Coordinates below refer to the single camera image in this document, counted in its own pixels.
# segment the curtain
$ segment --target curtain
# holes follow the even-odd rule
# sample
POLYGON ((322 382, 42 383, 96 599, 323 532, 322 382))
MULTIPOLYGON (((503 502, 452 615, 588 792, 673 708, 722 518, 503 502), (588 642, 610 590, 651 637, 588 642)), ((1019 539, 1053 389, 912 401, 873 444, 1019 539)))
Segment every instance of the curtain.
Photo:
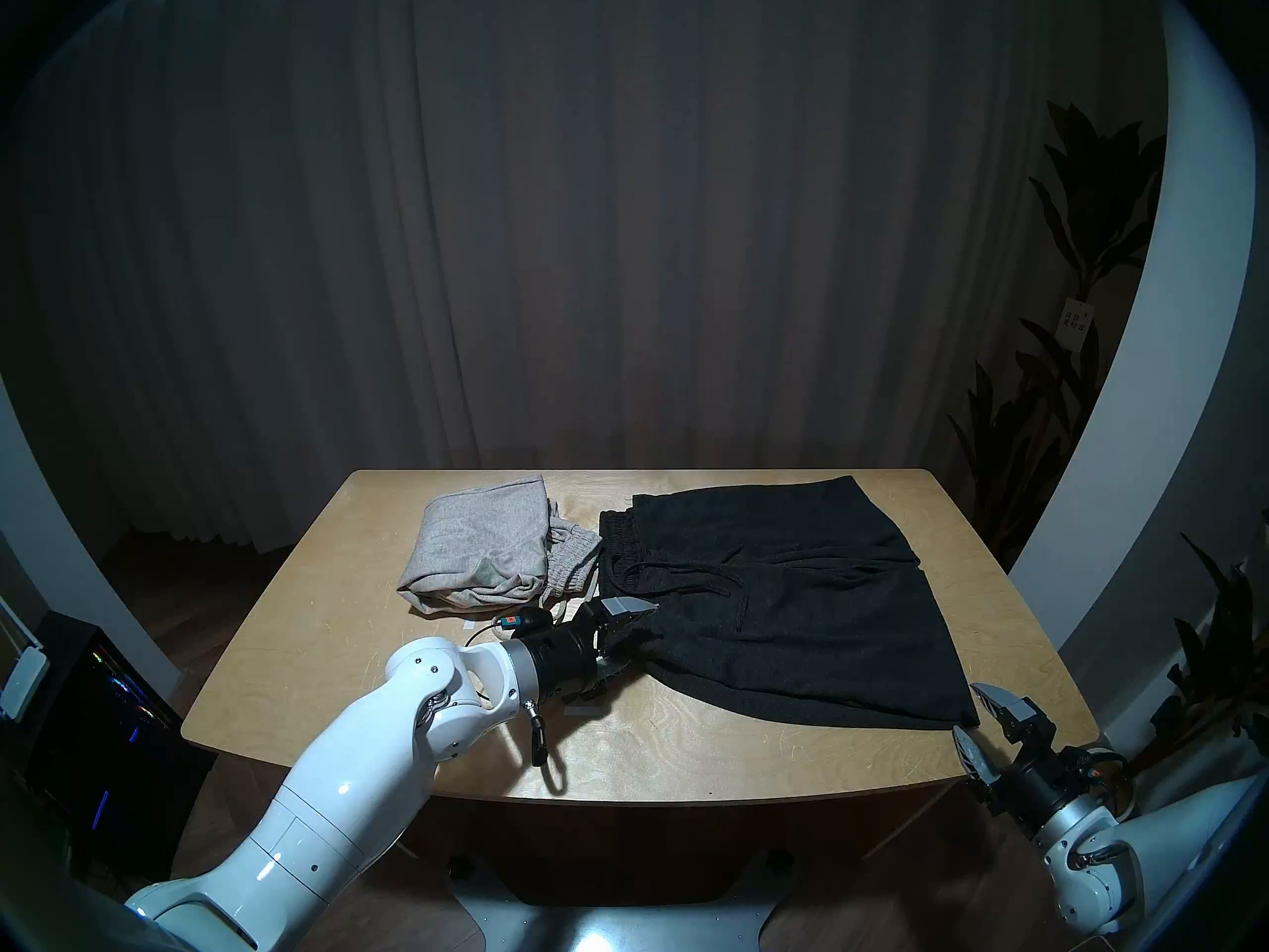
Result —
POLYGON ((118 0, 8 127, 0 270, 143 531, 270 548, 360 467, 953 477, 1100 5, 118 0))

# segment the blue led light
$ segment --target blue led light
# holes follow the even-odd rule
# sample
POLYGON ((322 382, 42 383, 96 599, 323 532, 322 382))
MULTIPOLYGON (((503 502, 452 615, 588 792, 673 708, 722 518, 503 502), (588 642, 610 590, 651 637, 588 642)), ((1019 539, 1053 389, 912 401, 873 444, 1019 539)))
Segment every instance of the blue led light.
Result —
POLYGON ((102 819, 102 810, 105 807, 105 800, 110 797, 110 790, 107 788, 102 792, 102 801, 96 803, 96 815, 93 816, 93 829, 96 829, 98 821, 102 819))

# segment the drawstring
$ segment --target drawstring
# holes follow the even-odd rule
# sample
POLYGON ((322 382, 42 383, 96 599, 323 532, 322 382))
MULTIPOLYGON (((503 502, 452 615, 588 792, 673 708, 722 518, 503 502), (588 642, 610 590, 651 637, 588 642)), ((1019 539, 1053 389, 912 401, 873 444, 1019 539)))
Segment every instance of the drawstring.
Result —
POLYGON ((613 559, 612 550, 604 552, 604 560, 608 564, 608 578, 613 581, 622 593, 629 597, 657 597, 660 594, 678 593, 699 593, 704 590, 706 593, 714 593, 720 597, 731 599, 739 595, 739 603, 736 605, 736 632, 740 633, 741 625, 745 619, 745 612, 749 609, 749 593, 745 589, 745 581, 737 576, 735 572, 722 569, 721 566, 711 565, 707 562, 665 562, 661 560, 637 560, 623 566, 621 570, 614 566, 615 560, 613 559), (643 586, 634 588, 629 584, 629 578, 637 572, 642 572, 646 569, 660 569, 666 572, 697 572, 706 576, 721 576, 722 579, 730 581, 735 585, 735 589, 730 586, 711 585, 707 581, 697 581, 695 584, 679 584, 667 586, 643 586))

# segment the wooden floor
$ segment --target wooden floor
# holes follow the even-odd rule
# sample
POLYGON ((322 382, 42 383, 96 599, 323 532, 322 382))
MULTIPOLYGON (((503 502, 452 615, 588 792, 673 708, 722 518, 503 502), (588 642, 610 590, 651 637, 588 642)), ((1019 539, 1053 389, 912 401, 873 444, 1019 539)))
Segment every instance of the wooden floor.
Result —
MULTIPOLYGON (((184 712, 286 552, 126 537, 103 570, 159 646, 189 670, 184 712)), ((223 754, 181 838, 174 876, 225 858, 286 772, 223 754)), ((622 809, 434 798, 301 944, 322 949, 480 952, 445 867, 477 853, 530 904, 711 900, 755 852, 788 849, 797 883, 761 934, 777 949, 1065 952, 1038 856, 962 786, 853 800, 706 809, 622 809), (901 814, 925 811, 883 845, 901 814), (869 850, 876 849, 871 856, 869 850)))

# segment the folded clothing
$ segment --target folded clothing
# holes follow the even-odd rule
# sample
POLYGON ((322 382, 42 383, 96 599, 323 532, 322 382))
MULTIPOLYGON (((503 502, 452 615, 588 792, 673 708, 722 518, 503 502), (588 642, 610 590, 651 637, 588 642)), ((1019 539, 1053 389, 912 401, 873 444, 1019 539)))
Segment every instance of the folded clothing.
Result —
POLYGON ((916 555, 853 477, 636 495, 599 533, 600 594, 660 605, 622 650, 670 688, 778 722, 977 725, 916 555))
POLYGON ((424 612, 544 603, 584 590, 598 547, 558 517, 541 475, 470 487, 424 509, 397 593, 424 612))

